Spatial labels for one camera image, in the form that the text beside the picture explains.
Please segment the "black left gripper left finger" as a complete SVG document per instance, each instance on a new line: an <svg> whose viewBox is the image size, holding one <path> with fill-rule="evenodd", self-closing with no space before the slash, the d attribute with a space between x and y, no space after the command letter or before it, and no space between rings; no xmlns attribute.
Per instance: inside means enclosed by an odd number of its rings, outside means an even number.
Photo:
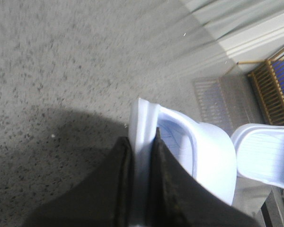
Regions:
<svg viewBox="0 0 284 227"><path fill-rule="evenodd" d="M120 137L80 184L34 210L25 227L127 227L133 187L133 152Z"/></svg>

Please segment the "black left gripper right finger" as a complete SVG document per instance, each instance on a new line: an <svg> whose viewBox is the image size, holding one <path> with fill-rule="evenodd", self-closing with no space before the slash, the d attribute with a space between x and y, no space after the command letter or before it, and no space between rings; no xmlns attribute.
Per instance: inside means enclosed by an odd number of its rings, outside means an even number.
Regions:
<svg viewBox="0 0 284 227"><path fill-rule="evenodd" d="M258 222L216 198L171 154L156 129L151 148L146 224L149 227L257 227Z"/></svg>

